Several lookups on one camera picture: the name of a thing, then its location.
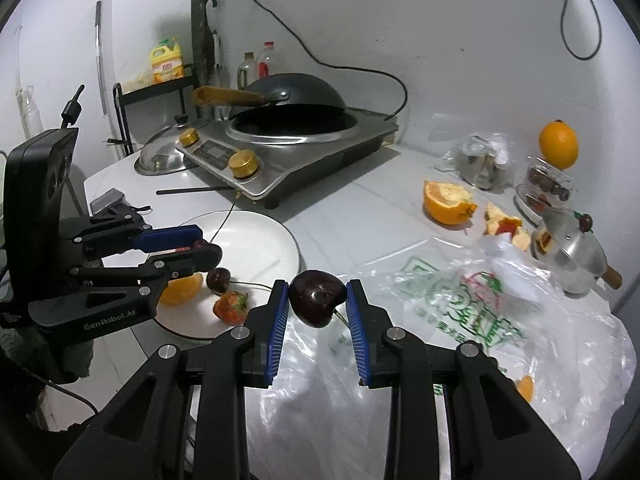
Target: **gold knob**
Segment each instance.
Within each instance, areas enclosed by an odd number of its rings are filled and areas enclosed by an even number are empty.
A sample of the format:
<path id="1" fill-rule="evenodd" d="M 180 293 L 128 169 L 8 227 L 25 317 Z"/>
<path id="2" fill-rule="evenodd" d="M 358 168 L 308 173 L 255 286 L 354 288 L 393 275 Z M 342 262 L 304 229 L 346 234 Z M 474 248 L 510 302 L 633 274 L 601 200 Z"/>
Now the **gold knob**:
<path id="1" fill-rule="evenodd" d="M 236 178 L 247 178 L 258 171 L 258 157 L 251 150 L 240 150 L 231 155 L 229 168 Z"/>
<path id="2" fill-rule="evenodd" d="M 179 137 L 181 145 L 183 145 L 185 148 L 187 148 L 188 146 L 191 146 L 195 142 L 198 142 L 199 138 L 200 137 L 198 136 L 198 133 L 195 128 L 189 128 L 188 130 L 184 130 Z"/>

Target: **small saucepan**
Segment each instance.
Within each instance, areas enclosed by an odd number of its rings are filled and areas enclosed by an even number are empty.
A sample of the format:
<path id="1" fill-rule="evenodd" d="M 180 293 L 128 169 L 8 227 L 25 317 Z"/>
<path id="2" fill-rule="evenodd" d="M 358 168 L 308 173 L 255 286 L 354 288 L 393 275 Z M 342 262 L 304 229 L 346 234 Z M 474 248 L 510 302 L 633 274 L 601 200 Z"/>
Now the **small saucepan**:
<path id="1" fill-rule="evenodd" d="M 555 275 L 562 290 L 586 294 L 602 278 L 611 288 L 622 286 L 622 276 L 609 266 L 602 246 L 591 232 L 589 215 L 548 208 L 534 234 L 532 250 Z"/>

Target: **chopstick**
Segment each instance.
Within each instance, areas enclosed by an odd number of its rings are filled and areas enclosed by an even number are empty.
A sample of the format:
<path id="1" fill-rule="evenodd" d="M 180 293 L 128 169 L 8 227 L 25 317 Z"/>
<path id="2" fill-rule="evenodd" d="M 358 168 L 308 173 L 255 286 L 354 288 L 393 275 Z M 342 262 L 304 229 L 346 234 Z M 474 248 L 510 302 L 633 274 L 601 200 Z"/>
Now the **chopstick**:
<path id="1" fill-rule="evenodd" d="M 225 191 L 233 189 L 231 186 L 212 187 L 179 187 L 177 189 L 158 189 L 156 195 L 175 195 L 178 193 L 197 193 L 200 191 Z"/>

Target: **metal screw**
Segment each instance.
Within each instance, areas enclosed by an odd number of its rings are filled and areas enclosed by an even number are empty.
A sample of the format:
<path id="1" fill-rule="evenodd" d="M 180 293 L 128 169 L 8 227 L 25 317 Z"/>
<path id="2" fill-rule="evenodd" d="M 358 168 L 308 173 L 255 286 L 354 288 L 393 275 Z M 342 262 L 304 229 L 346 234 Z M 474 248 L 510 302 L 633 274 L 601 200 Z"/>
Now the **metal screw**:
<path id="1" fill-rule="evenodd" d="M 177 348 L 173 345 L 164 345 L 158 349 L 158 355 L 162 359 L 171 359 L 178 352 Z"/>
<path id="2" fill-rule="evenodd" d="M 231 329 L 231 337 L 233 339 L 245 339 L 249 337 L 251 331 L 245 326 L 236 326 Z"/>
<path id="3" fill-rule="evenodd" d="M 465 357 L 476 357 L 480 353 L 478 347 L 472 343 L 464 343 L 460 347 L 460 352 Z"/>
<path id="4" fill-rule="evenodd" d="M 398 341 L 399 339 L 404 339 L 404 336 L 406 336 L 406 332 L 398 326 L 393 326 L 386 331 L 386 336 L 389 339 Z"/>

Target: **orange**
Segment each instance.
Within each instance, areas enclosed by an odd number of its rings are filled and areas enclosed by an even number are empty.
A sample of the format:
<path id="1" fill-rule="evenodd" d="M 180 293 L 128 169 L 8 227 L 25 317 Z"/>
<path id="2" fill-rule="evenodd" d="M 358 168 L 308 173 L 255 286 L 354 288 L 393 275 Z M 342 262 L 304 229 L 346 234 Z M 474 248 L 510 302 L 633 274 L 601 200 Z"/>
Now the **orange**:
<path id="1" fill-rule="evenodd" d="M 566 170 L 578 160 L 578 137 L 562 121 L 549 123 L 542 128 L 538 143 L 542 156 L 558 170 Z"/>
<path id="2" fill-rule="evenodd" d="M 458 184 L 445 182 L 424 183 L 424 208 L 431 217 L 446 225 L 467 222 L 478 206 L 471 200 L 471 193 Z"/>
<path id="3" fill-rule="evenodd" d="M 167 306 L 177 306 L 192 300 L 202 288 L 204 278 L 200 272 L 193 276 L 171 280 L 160 296 L 160 303 Z"/>
<path id="4" fill-rule="evenodd" d="M 533 378 L 530 375 L 525 375 L 519 381 L 516 381 L 516 388 L 524 400 L 531 402 L 533 399 Z"/>

